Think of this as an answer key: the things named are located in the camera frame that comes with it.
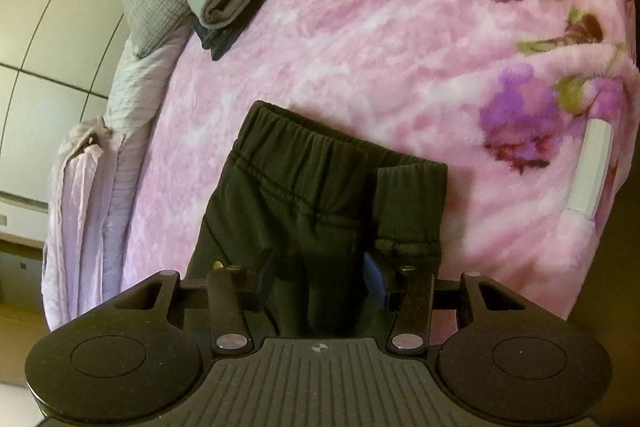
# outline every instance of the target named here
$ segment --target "pants leg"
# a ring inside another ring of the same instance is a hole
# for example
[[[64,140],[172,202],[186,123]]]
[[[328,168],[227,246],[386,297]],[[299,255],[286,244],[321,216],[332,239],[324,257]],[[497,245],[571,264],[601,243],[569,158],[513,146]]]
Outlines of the pants leg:
[[[257,102],[210,198],[188,277],[270,247],[281,336],[353,333],[364,248],[440,261],[446,166]]]

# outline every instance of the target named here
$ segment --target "wall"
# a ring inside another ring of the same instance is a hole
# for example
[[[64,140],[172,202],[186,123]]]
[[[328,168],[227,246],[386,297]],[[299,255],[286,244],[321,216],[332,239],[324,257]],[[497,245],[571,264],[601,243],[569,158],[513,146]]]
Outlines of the wall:
[[[0,383],[0,427],[33,427],[41,421],[28,389]]]
[[[0,215],[9,216],[10,228],[0,227],[0,232],[8,232],[18,237],[29,237],[38,241],[47,238],[49,217],[42,212],[34,212],[28,208],[22,208],[0,198]]]

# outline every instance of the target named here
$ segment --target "elastic waistband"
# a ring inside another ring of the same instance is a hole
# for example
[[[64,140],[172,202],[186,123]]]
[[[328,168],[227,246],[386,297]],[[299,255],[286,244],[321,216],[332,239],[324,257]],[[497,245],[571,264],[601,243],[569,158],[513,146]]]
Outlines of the elastic waistband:
[[[447,180],[442,163],[391,151],[261,101],[249,110],[234,152],[271,183],[323,214],[358,219],[366,185],[371,184],[377,196],[370,211],[374,218],[385,216],[381,236],[439,239]],[[412,219],[420,233],[411,233],[406,208],[398,208],[407,204],[420,212],[428,209],[429,216]],[[394,214],[404,223],[397,223]]]

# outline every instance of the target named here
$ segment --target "pink floral blanket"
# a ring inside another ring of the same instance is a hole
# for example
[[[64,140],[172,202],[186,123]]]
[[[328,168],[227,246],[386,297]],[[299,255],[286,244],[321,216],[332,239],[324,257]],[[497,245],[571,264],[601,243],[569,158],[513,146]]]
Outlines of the pink floral blanket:
[[[268,0],[219,62],[193,36],[146,154],[123,287],[184,274],[261,99],[449,165],[440,276],[473,269],[566,317],[638,129],[633,0]],[[592,216],[567,210],[586,123],[613,126]]]

